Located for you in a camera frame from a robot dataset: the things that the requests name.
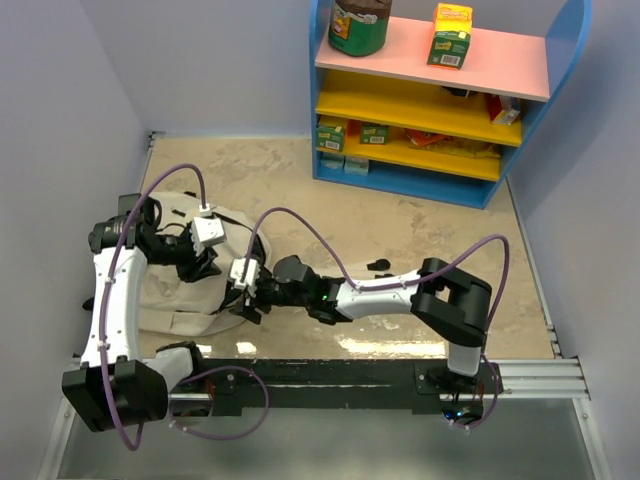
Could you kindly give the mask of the beige canvas backpack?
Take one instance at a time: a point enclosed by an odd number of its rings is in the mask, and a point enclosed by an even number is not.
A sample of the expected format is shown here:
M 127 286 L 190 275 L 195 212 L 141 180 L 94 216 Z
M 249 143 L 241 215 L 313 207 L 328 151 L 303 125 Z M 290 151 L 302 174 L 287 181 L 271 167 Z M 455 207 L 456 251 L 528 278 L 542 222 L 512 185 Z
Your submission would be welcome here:
M 166 233 L 179 233 L 196 214 L 200 213 L 199 198 L 193 192 L 155 192 L 150 200 L 159 203 L 156 214 L 162 218 L 159 227 L 169 227 Z M 217 265 L 222 274 L 210 276 L 194 283 L 179 279 L 174 266 L 149 265 L 141 286 L 139 329 L 184 337 L 204 337 L 229 330 L 246 320 L 230 312 L 236 300 L 223 307 L 225 300 L 226 274 L 231 263 L 246 247 L 255 222 L 245 213 L 220 205 L 212 207 L 221 220 L 227 241 L 216 247 Z M 272 248 L 259 231 L 254 252 L 261 263 L 273 264 Z M 355 278 L 369 278 L 375 274 L 390 273 L 390 261 L 384 258 L 362 260 L 347 264 L 346 270 Z

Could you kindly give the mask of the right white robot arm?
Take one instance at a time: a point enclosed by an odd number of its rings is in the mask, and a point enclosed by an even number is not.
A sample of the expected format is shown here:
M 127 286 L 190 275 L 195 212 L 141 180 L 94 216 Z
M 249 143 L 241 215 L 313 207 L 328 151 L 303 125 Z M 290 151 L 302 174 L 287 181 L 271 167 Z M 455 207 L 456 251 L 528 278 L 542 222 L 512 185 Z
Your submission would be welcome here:
M 254 324 L 274 306 L 302 308 L 327 325 L 411 314 L 449 343 L 446 365 L 431 375 L 436 384 L 466 393 L 481 380 L 492 288 L 440 259 L 428 258 L 404 275 L 348 280 L 321 276 L 296 255 L 271 271 L 241 258 L 232 262 L 227 285 L 239 295 L 232 312 Z

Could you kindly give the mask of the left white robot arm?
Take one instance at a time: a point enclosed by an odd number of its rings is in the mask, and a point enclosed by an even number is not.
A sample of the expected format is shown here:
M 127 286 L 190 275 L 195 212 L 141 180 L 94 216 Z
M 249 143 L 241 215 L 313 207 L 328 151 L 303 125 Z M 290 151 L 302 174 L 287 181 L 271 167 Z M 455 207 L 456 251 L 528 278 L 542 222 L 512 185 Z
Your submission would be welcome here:
M 207 380 L 193 342 L 170 344 L 143 360 L 140 297 L 153 265 L 175 268 L 187 283 L 220 274 L 215 247 L 226 239 L 224 227 L 208 205 L 178 234 L 161 232 L 161 220 L 159 201 L 122 195 L 116 215 L 88 236 L 96 280 L 91 330 L 79 367 L 62 377 L 62 391 L 93 432 L 161 420 L 175 386 L 196 392 Z

